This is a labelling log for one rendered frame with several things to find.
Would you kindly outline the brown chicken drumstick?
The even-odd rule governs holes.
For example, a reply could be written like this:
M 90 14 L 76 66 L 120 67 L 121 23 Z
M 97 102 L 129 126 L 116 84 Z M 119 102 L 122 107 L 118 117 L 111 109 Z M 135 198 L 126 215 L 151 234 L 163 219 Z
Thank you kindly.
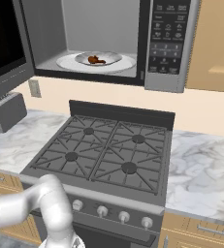
M 105 60 L 100 60 L 96 55 L 94 56 L 89 56 L 88 57 L 88 62 L 90 64 L 105 64 L 106 61 Z

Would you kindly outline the grey microwave oven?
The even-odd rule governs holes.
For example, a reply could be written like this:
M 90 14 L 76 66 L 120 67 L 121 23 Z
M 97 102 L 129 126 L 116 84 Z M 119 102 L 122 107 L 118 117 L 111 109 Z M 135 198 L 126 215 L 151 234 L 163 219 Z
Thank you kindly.
M 21 0 L 37 76 L 181 93 L 201 0 Z M 136 60 L 117 73 L 82 73 L 57 59 L 111 51 Z

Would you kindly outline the microwave door with black window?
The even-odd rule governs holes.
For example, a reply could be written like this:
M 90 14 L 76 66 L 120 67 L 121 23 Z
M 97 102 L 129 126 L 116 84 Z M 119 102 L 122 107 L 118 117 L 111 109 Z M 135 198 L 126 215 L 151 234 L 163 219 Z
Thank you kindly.
M 34 76 L 21 0 L 0 0 L 0 98 Z

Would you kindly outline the grey gas stove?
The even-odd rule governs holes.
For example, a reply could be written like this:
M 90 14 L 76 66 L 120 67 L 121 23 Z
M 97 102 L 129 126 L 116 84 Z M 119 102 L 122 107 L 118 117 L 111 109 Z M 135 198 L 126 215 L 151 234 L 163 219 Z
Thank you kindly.
M 70 118 L 21 172 L 24 188 L 45 174 L 64 185 L 86 248 L 157 248 L 165 211 L 175 116 L 71 101 Z M 97 208 L 108 214 L 100 218 Z M 121 211 L 130 214 L 122 224 Z M 142 226 L 143 217 L 152 227 Z

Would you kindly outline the grey bowl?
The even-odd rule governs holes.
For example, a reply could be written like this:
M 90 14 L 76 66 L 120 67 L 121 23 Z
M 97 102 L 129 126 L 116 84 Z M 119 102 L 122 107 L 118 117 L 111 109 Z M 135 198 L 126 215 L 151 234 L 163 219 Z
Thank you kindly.
M 100 60 L 105 60 L 105 64 L 90 64 L 88 62 L 89 56 L 96 55 Z M 116 52 L 111 51 L 87 51 L 83 52 L 75 57 L 75 60 L 83 65 L 87 66 L 108 66 L 114 64 L 122 59 L 122 56 Z

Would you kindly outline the white stove knob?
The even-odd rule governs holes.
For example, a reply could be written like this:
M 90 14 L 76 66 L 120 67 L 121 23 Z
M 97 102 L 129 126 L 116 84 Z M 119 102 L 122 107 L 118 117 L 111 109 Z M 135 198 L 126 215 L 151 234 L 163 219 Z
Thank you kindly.
M 143 217 L 143 219 L 142 219 L 142 226 L 146 230 L 150 229 L 152 227 L 152 224 L 153 224 L 153 221 L 152 221 L 151 218 L 149 218 L 149 217 Z
M 83 202 L 80 200 L 74 200 L 72 207 L 75 211 L 81 211 L 83 207 Z
M 126 223 L 130 219 L 130 214 L 126 211 L 121 211 L 118 215 L 118 218 L 122 224 Z
M 97 208 L 97 213 L 98 213 L 100 218 L 105 217 L 108 214 L 108 209 L 105 206 L 100 205 Z

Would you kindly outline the grey toaster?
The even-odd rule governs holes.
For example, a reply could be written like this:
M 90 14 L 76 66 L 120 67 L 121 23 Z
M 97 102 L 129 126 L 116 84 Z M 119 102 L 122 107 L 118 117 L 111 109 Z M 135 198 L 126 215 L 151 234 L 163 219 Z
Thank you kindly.
M 27 115 L 21 93 L 12 92 L 0 100 L 0 133 L 6 133 Z

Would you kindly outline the light wood drawer front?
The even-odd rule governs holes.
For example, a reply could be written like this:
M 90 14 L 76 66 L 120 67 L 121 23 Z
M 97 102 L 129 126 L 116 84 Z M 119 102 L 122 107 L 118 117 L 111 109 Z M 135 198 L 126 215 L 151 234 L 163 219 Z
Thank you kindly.
M 4 181 L 0 181 L 0 195 L 14 194 L 23 191 L 22 184 L 17 176 L 0 172 L 0 177 L 4 177 Z
M 224 248 L 224 235 L 199 231 L 197 225 L 224 231 L 224 225 L 166 212 L 159 242 L 167 235 L 190 244 L 191 248 Z

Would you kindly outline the light wood cupboard door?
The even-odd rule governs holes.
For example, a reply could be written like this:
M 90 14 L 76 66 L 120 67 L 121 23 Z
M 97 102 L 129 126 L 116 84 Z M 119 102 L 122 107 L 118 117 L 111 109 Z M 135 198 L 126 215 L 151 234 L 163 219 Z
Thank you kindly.
M 158 243 L 158 248 L 163 248 L 165 237 Z M 168 239 L 169 239 L 168 248 L 191 248 L 190 244 L 184 243 L 178 239 L 174 239 L 169 236 Z
M 42 243 L 32 215 L 29 215 L 27 219 L 21 224 L 0 229 L 0 233 L 31 242 L 36 245 L 40 245 Z

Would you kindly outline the grey wall socket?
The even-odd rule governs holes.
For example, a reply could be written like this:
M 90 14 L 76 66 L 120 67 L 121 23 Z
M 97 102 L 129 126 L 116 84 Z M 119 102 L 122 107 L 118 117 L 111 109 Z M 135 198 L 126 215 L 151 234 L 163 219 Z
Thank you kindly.
M 36 98 L 41 98 L 41 91 L 40 91 L 40 85 L 39 82 L 35 79 L 30 79 L 28 81 L 29 84 L 29 89 L 30 89 L 30 93 L 32 97 L 36 97 Z

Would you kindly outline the light wood wall cupboard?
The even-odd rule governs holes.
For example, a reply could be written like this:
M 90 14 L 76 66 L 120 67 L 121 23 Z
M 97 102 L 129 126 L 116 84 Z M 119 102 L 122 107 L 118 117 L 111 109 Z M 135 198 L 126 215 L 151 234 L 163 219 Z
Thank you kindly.
M 186 87 L 224 92 L 224 0 L 202 0 Z

